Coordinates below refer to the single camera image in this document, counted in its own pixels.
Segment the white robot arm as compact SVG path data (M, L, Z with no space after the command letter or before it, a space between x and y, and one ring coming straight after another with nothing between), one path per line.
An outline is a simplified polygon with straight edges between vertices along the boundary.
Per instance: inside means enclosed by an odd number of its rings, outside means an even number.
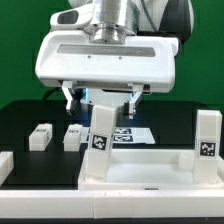
M143 95L171 91L175 57L193 31L191 0L68 2L50 18L35 71L62 89L69 113L115 105L131 118Z

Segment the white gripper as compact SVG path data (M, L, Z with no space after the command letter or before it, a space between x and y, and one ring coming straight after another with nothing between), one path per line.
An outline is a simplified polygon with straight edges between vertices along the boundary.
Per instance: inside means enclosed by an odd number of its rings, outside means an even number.
M175 37L127 36L120 44L106 36L92 42L87 27L93 12L92 8L75 8L52 15L51 31L36 61L37 77L46 86L62 85L70 115L77 115L80 109L74 88L133 91L123 110L123 116L132 119L143 92L173 88L179 41Z

